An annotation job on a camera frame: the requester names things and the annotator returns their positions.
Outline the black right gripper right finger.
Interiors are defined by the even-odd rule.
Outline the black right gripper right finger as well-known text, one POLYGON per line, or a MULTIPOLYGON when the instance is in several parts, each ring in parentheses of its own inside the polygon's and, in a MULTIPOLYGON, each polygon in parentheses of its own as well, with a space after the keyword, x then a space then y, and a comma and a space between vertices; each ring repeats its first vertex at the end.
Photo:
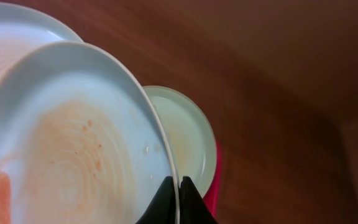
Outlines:
POLYGON ((218 224, 190 177, 180 184, 180 224, 218 224))

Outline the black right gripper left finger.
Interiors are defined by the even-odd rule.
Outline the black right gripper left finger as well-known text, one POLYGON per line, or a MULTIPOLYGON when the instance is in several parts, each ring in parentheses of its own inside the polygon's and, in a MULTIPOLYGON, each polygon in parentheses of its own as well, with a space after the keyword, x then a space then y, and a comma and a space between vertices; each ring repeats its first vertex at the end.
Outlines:
POLYGON ((136 224, 175 224, 176 199, 173 178, 164 178, 152 201, 136 224))

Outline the light blue plate bottom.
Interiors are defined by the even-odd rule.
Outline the light blue plate bottom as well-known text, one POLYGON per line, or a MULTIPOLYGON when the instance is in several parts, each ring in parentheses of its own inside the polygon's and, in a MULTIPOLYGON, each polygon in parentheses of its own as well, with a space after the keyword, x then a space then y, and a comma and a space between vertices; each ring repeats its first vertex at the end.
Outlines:
POLYGON ((38 10, 0 2, 0 81, 29 52, 60 41, 81 42, 67 25, 38 10))

